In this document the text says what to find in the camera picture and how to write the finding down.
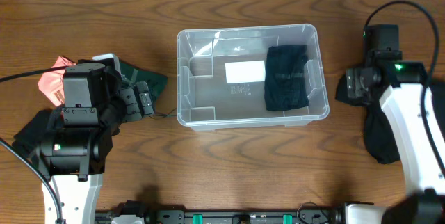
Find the black mounting rail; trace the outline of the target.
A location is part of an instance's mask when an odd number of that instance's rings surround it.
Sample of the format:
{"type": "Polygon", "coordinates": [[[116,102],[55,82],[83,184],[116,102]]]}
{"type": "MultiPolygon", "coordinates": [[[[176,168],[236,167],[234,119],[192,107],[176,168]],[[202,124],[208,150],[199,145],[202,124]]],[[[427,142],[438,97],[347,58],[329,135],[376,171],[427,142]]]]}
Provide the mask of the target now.
{"type": "Polygon", "coordinates": [[[182,211],[160,210],[144,216],[97,213],[95,223],[148,224],[341,224],[344,213],[338,209],[303,207],[296,211],[182,211]]]}

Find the dark green shirt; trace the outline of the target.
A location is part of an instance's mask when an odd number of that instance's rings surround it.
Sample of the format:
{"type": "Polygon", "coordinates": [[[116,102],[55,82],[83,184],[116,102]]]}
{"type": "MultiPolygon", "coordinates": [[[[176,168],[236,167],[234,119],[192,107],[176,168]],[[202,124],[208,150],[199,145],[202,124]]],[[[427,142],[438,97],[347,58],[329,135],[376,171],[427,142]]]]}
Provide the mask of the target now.
{"type": "Polygon", "coordinates": [[[120,69],[121,69],[121,77],[122,77],[122,87],[126,88],[128,86],[133,85],[138,81],[146,81],[149,86],[152,99],[154,101],[154,114],[149,116],[150,118],[154,118],[158,116],[156,113],[156,100],[160,96],[160,94],[164,91],[165,86],[167,85],[168,78],[163,74],[159,74],[156,72],[150,72],[148,70],[141,69],[136,67],[135,65],[131,65],[127,62],[120,61],[120,69]]]}

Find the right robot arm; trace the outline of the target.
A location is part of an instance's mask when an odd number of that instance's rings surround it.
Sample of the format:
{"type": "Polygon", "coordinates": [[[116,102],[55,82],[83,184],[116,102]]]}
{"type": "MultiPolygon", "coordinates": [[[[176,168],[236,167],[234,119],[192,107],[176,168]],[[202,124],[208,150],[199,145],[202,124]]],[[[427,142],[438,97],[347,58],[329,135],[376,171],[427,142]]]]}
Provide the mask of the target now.
{"type": "Polygon", "coordinates": [[[444,138],[420,62],[402,59],[396,25],[365,26],[364,62],[346,72],[348,99],[379,106],[400,155],[407,196],[392,207],[347,203],[344,223],[443,223],[444,138]]]}

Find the large black shirt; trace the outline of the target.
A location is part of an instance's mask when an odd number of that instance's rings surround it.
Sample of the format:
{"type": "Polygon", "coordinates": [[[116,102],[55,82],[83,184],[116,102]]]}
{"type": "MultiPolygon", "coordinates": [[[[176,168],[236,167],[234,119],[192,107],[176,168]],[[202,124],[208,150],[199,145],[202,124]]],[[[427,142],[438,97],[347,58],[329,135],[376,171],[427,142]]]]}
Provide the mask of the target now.
{"type": "MultiPolygon", "coordinates": [[[[444,80],[433,79],[430,89],[437,123],[442,136],[444,136],[444,80]]],[[[378,163],[388,164],[400,160],[389,121],[378,103],[366,105],[360,99],[350,99],[347,93],[346,75],[343,75],[339,80],[335,99],[351,106],[366,108],[364,145],[367,152],[375,158],[378,163]]]]}

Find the clear plastic storage bin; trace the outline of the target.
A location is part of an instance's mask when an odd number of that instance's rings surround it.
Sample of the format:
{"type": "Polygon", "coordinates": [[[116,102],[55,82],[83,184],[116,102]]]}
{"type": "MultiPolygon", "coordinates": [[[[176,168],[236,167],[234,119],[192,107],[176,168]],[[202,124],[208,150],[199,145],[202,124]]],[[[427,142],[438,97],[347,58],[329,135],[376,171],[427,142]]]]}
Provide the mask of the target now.
{"type": "Polygon", "coordinates": [[[318,32],[311,24],[185,29],[177,35],[177,120],[195,131],[303,126],[329,115],[318,32]],[[268,111],[264,81],[227,83],[225,63],[265,61],[268,49],[307,45],[309,106],[268,111]]]}

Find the black taped shirt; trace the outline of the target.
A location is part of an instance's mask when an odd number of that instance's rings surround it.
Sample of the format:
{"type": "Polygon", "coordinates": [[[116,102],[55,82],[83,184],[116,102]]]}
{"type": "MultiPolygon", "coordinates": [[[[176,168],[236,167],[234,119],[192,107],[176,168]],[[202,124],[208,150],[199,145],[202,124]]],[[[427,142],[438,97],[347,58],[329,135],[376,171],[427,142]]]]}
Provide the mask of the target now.
{"type": "Polygon", "coordinates": [[[268,111],[309,106],[304,75],[307,61],[307,45],[280,45],[268,49],[264,81],[268,111]]]}

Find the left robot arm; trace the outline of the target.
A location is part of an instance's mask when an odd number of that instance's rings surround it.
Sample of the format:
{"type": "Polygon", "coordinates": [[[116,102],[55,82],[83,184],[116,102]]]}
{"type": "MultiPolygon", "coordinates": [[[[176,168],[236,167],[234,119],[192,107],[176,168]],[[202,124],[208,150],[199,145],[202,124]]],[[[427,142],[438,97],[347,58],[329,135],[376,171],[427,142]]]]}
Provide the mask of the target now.
{"type": "Polygon", "coordinates": [[[65,103],[53,112],[63,124],[50,121],[35,151],[45,178],[44,221],[93,223],[112,137],[121,124],[153,114],[151,91],[99,62],[67,67],[63,90],[65,103]]]}

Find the salmon pink printed shirt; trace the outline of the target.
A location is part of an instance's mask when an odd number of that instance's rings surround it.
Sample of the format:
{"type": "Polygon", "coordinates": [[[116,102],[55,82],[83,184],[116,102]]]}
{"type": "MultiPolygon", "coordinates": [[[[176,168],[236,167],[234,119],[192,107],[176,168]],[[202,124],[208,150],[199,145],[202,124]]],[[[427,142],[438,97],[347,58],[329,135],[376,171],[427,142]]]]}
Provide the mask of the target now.
{"type": "Polygon", "coordinates": [[[63,75],[65,73],[65,68],[73,65],[76,65],[76,63],[64,56],[59,56],[52,68],[63,67],[63,69],[44,73],[38,82],[39,90],[55,106],[60,106],[65,103],[63,75]]]}

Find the white label in bin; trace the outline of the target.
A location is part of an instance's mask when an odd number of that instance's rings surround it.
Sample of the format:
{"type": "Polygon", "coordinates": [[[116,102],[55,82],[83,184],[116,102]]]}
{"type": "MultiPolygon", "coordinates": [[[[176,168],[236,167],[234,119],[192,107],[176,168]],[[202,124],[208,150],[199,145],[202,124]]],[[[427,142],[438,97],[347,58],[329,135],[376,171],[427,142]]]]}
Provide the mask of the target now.
{"type": "Polygon", "coordinates": [[[265,61],[225,63],[227,83],[254,83],[265,80],[265,61]]]}

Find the black garment with tape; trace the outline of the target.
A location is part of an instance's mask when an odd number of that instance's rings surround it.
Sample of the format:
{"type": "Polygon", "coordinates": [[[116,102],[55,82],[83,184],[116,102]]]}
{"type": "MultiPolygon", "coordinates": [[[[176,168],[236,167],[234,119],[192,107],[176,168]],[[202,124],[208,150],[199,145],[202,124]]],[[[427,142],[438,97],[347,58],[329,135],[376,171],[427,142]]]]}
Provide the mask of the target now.
{"type": "Polygon", "coordinates": [[[38,111],[34,118],[14,135],[12,146],[23,157],[29,158],[35,150],[47,130],[50,115],[49,109],[38,111]]]}

